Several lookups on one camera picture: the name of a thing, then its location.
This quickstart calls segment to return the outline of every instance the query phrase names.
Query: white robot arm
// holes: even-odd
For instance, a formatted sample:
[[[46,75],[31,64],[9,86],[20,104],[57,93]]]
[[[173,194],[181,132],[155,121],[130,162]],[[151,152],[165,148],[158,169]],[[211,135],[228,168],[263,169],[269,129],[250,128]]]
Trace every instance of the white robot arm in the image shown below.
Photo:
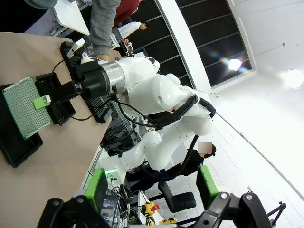
[[[190,97],[208,101],[208,96],[198,90],[181,86],[173,74],[159,75],[159,63],[151,58],[128,57],[117,62],[99,62],[106,72],[111,88],[119,92],[120,100],[139,110],[144,115],[178,110]],[[123,107],[130,116],[140,116],[129,107]],[[173,123],[161,137],[156,131],[147,132],[142,140],[122,157],[112,156],[101,160],[106,170],[116,169],[120,181],[125,172],[141,165],[146,159],[154,170],[165,168],[175,149],[193,135],[203,136],[213,129],[212,119],[206,107],[194,104],[180,120]]]

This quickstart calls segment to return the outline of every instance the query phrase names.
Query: screw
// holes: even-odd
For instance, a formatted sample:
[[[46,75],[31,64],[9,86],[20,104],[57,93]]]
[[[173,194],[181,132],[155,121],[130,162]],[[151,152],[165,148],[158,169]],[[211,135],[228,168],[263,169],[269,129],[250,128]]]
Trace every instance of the screw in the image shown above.
[[[222,193],[222,194],[220,195],[220,197],[221,197],[222,199],[226,199],[226,198],[227,198],[227,194],[226,194],[226,193]]]
[[[83,198],[78,198],[78,199],[77,199],[77,202],[78,202],[78,203],[82,203],[83,201],[84,201]]]

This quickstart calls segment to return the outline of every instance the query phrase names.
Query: white wall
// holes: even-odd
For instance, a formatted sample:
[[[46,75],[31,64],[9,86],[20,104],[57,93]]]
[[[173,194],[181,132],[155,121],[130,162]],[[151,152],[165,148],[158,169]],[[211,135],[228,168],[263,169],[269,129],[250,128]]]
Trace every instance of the white wall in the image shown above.
[[[221,97],[212,102],[303,195],[304,85],[288,88],[281,77],[289,69],[304,71],[304,1],[228,1],[253,55],[258,55],[257,72],[229,88],[218,88]]]
[[[168,21],[177,45],[186,61],[196,89],[211,92],[211,87],[199,52],[175,0],[156,0]]]

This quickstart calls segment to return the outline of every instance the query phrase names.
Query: black plastic holder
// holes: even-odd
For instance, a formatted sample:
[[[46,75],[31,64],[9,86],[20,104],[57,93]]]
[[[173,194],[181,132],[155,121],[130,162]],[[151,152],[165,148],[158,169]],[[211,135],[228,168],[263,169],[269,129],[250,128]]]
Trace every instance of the black plastic holder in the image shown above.
[[[36,77],[35,85],[41,96],[47,95],[54,88],[61,86],[61,83],[56,75],[51,74],[41,75]],[[54,104],[46,107],[48,114],[50,115],[54,124],[59,124],[62,126],[68,121],[71,116],[75,114],[75,109],[73,108],[70,101],[63,102],[61,104]]]
[[[16,168],[42,146],[43,142],[38,133],[26,140],[22,137],[2,93],[8,86],[10,85],[0,86],[0,149],[12,167]]]

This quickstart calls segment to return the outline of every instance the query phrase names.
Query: black jacket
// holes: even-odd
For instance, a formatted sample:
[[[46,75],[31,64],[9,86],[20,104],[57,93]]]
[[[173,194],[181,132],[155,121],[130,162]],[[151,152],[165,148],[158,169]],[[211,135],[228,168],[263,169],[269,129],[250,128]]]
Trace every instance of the black jacket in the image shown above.
[[[198,166],[200,164],[203,164],[203,162],[204,162],[204,158],[200,157],[197,150],[193,150],[185,168],[180,173],[180,175],[188,176],[188,175],[196,172],[198,170]],[[181,166],[182,165],[177,164],[176,166],[168,169],[167,170],[168,175],[171,176],[171,175],[175,174]]]

